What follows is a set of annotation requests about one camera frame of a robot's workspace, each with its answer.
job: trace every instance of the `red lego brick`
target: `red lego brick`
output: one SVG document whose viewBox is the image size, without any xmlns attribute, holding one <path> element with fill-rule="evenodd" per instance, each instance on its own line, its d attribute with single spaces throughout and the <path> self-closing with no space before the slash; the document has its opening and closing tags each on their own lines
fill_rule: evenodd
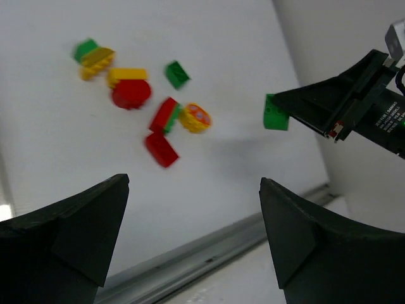
<svg viewBox="0 0 405 304">
<path fill-rule="evenodd" d="M 156 115 L 154 116 L 149 126 L 149 130 L 151 130 L 152 132 L 164 134 L 165 126 L 168 123 L 174 109 L 176 108 L 176 105 L 178 105 L 178 103 L 171 97 L 162 102 L 159 110 L 156 112 Z"/>
<path fill-rule="evenodd" d="M 151 96 L 151 86 L 145 80 L 121 80 L 111 93 L 115 105 L 131 110 L 139 109 Z"/>
<path fill-rule="evenodd" d="M 145 146 L 163 168 L 168 168 L 178 158 L 176 151 L 162 133 L 152 133 L 147 136 Z"/>
</svg>

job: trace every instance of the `red and green lego brick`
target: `red and green lego brick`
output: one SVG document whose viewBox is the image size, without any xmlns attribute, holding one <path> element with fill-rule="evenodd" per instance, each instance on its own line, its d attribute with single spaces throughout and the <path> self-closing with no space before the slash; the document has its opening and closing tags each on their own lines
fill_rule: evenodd
<svg viewBox="0 0 405 304">
<path fill-rule="evenodd" d="M 181 105 L 173 98 L 166 99 L 162 102 L 159 110 L 156 112 L 149 126 L 149 130 L 160 134 L 169 133 L 174 126 L 181 109 Z"/>
</svg>

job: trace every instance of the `lego brick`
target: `lego brick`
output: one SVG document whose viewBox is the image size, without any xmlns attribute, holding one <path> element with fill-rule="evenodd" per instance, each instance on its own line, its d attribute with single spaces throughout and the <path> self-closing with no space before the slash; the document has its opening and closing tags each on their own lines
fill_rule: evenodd
<svg viewBox="0 0 405 304">
<path fill-rule="evenodd" d="M 163 168 L 168 168 L 178 159 L 176 151 L 170 146 L 162 133 L 152 133 L 147 136 L 145 146 Z"/>
<path fill-rule="evenodd" d="M 212 124 L 210 115 L 195 103 L 189 103 L 185 106 L 178 119 L 183 127 L 191 133 L 200 133 Z"/>
<path fill-rule="evenodd" d="M 86 54 L 89 54 L 91 51 L 94 51 L 98 47 L 99 46 L 93 39 L 88 38 L 87 40 L 82 41 L 75 46 L 75 48 L 73 49 L 73 58 L 77 61 L 77 63 L 81 64 L 82 57 Z"/>
<path fill-rule="evenodd" d="M 120 108 L 139 109 L 152 94 L 145 80 L 121 80 L 111 92 L 111 99 Z"/>
<path fill-rule="evenodd" d="M 191 79 L 177 61 L 166 66 L 165 75 L 176 90 L 179 90 Z"/>
<path fill-rule="evenodd" d="M 263 114 L 263 125 L 269 130 L 288 130 L 289 115 L 271 102 L 274 94 L 266 95 L 265 112 Z"/>
<path fill-rule="evenodd" d="M 120 80 L 147 80 L 144 68 L 111 68 L 107 74 L 107 84 L 114 88 Z"/>
<path fill-rule="evenodd" d="M 166 125 L 165 125 L 165 127 L 164 127 L 164 129 L 163 129 L 163 132 L 164 132 L 165 134 L 170 133 L 170 131 L 171 131 L 171 129 L 173 128 L 173 126 L 175 125 L 176 119 L 177 119 L 178 116 L 180 115 L 180 112 L 181 112 L 181 111 L 182 111 L 182 106 L 181 106 L 180 103 L 178 103 L 178 104 L 176 105 L 175 109 L 173 110 L 173 112 L 171 113 L 171 116 L 170 116 L 169 120 L 167 121 L 167 123 L 166 123 Z"/>
<path fill-rule="evenodd" d="M 165 127 L 169 122 L 176 105 L 178 105 L 178 103 L 173 98 L 168 98 L 162 102 L 149 126 L 149 130 L 164 134 Z"/>
<path fill-rule="evenodd" d="M 99 47 L 89 54 L 86 54 L 81 59 L 81 78 L 90 80 L 93 76 L 109 67 L 114 60 L 115 52 L 106 47 Z"/>
</svg>

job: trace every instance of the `green lego piece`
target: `green lego piece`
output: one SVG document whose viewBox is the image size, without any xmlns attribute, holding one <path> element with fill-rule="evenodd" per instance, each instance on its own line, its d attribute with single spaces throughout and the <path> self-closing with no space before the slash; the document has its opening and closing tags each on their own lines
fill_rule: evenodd
<svg viewBox="0 0 405 304">
<path fill-rule="evenodd" d="M 177 61 L 173 61 L 166 66 L 165 74 L 176 90 L 179 90 L 191 79 Z"/>
<path fill-rule="evenodd" d="M 274 94 L 266 95 L 265 113 L 263 115 L 263 124 L 270 130 L 288 130 L 290 116 L 273 104 L 271 100 Z"/>
<path fill-rule="evenodd" d="M 176 119 L 177 119 L 178 116 L 180 115 L 180 112 L 181 112 L 181 111 L 182 111 L 182 106 L 181 106 L 180 103 L 178 103 L 178 104 L 176 105 L 176 107 L 174 108 L 173 112 L 171 113 L 170 118 L 169 118 L 169 120 L 167 121 L 167 123 L 166 123 L 166 125 L 165 125 L 165 128 L 163 129 L 163 132 L 164 132 L 165 134 L 170 133 L 171 128 L 173 128 L 173 126 L 175 125 Z"/>
<path fill-rule="evenodd" d="M 87 40 L 78 43 L 73 49 L 73 58 L 77 61 L 78 64 L 81 64 L 81 59 L 84 55 L 89 54 L 91 51 L 97 49 L 99 46 L 97 43 L 88 38 Z"/>
</svg>

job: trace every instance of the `label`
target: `label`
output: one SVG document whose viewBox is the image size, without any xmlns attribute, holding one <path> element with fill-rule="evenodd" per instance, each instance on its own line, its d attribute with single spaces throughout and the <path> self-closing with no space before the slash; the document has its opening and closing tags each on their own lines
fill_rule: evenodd
<svg viewBox="0 0 405 304">
<path fill-rule="evenodd" d="M 395 101 L 375 123 L 376 127 L 391 133 L 405 118 L 405 112 Z"/>
</svg>

